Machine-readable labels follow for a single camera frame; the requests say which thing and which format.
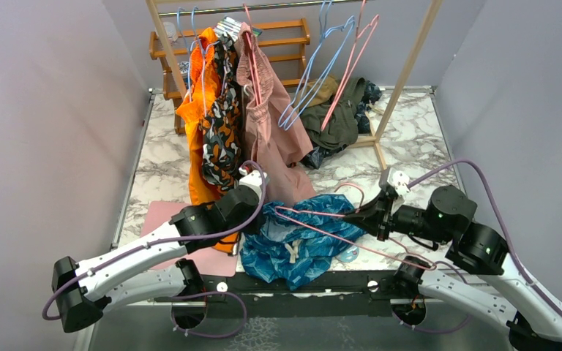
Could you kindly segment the blue patterned shorts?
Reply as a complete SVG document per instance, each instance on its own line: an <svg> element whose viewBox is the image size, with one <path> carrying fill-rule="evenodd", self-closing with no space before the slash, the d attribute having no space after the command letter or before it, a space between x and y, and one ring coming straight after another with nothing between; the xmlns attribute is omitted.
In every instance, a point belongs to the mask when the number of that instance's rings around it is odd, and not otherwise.
<svg viewBox="0 0 562 351"><path fill-rule="evenodd" d="M316 195L291 210L282 206L280 201L263 205L265 222L245 234L240 250L244 272L266 283L281 279L297 290L325 273L334 257L366 234L332 216L355 210L345 195Z"/></svg>

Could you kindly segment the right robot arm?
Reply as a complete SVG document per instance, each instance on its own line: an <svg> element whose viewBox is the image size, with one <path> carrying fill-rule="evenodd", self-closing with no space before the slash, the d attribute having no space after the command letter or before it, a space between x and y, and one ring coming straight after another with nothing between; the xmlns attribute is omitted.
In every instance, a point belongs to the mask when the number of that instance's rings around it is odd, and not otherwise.
<svg viewBox="0 0 562 351"><path fill-rule="evenodd" d="M423 295L445 301L506 332L516 350L562 350L562 303L548 293L538 292L540 283L523 276L503 236L474 221L474 201L455 186L434 190L425 209L402 205L394 211L397 198L395 189L388 185L356 213L346 214L343 221L379 241L397 232L413 241L432 241L432 250L437 249L438 242L448 244L445 258L453 266L499 292L485 293L430 269L426 260L408 255L392 280L398 295Z"/></svg>

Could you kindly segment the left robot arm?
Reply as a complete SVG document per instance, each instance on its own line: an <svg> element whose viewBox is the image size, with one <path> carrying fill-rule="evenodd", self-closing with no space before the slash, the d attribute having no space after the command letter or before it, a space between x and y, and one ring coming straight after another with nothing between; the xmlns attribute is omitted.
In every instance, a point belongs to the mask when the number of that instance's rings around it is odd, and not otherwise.
<svg viewBox="0 0 562 351"><path fill-rule="evenodd" d="M53 265L44 320L58 320L66 333L83 330L118 306L174 293L192 300L201 290L199 272L187 255L215 246L254 222L266 198L264 186L239 185L219 200L189 205L148 235L87 260L70 256ZM50 316L55 304L58 314Z"/></svg>

